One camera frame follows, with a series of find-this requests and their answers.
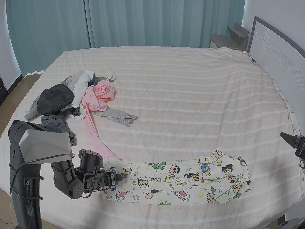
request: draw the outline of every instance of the pink garment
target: pink garment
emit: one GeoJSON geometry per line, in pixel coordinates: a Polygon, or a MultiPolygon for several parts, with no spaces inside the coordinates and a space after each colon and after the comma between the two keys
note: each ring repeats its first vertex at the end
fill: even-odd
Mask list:
{"type": "Polygon", "coordinates": [[[119,159],[98,137],[90,113],[90,111],[106,111],[108,107],[106,102],[111,99],[114,99],[113,86],[110,82],[100,81],[97,85],[88,87],[81,103],[84,104],[84,109],[86,110],[85,120],[95,151],[103,158],[119,159]]]}

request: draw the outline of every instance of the striped bed sheet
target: striped bed sheet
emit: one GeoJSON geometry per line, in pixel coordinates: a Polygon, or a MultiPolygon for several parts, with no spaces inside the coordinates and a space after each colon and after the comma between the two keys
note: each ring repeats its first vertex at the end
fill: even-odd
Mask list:
{"type": "MultiPolygon", "coordinates": [[[[79,70],[114,75],[112,108],[138,116],[127,128],[93,116],[101,140],[123,161],[192,160],[216,149],[247,162],[251,190],[223,205],[147,205],[108,201],[101,193],[71,200],[41,166],[42,218],[63,228],[263,228],[297,204],[303,173],[279,136],[293,134],[287,107],[268,74],[245,52],[175,47],[113,47],[62,53],[37,80],[0,139],[0,187],[9,193],[13,120],[46,88],[79,70]]],[[[41,123],[40,117],[32,120],[41,123]]],[[[67,118],[80,149],[93,149],[85,120],[67,118]]],[[[73,159],[78,166],[79,158],[73,159]]]]}

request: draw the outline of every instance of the star print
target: star print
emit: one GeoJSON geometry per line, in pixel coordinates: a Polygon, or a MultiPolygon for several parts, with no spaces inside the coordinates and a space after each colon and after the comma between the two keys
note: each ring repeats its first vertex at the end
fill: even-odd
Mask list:
{"type": "Polygon", "coordinates": [[[140,196],[137,196],[137,195],[132,196],[132,198],[134,198],[134,200],[139,200],[139,197],[140,197],[140,196]]]}

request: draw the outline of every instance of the cartoon print pajamas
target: cartoon print pajamas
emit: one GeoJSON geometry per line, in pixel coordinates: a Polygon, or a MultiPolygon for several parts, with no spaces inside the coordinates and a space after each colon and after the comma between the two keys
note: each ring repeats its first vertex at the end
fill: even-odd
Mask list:
{"type": "Polygon", "coordinates": [[[246,162],[240,156],[229,157],[219,150],[210,157],[187,161],[125,163],[106,158],[104,169],[127,174],[116,187],[104,191],[104,198],[113,201],[224,204],[248,192],[251,184],[246,162]]]}

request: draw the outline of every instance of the mattress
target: mattress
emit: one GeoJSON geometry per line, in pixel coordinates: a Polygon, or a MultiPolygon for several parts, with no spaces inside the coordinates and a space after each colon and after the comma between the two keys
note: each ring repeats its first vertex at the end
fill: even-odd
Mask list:
{"type": "MultiPolygon", "coordinates": [[[[114,47],[62,53],[37,80],[0,139],[0,187],[9,193],[7,131],[43,89],[78,72],[114,75],[109,106],[138,116],[131,127],[93,116],[101,140],[123,161],[191,160],[216,149],[247,162],[251,190],[221,205],[116,202],[93,193],[71,200],[41,166],[42,218],[63,228],[262,228],[302,198],[303,173],[279,136],[293,134],[287,107],[268,74],[245,52],[175,47],[114,47]]],[[[32,120],[41,123],[40,117],[32,120]]],[[[80,149],[93,149],[85,120],[67,118],[80,149]]],[[[78,166],[79,158],[73,159],[78,166]]]]}

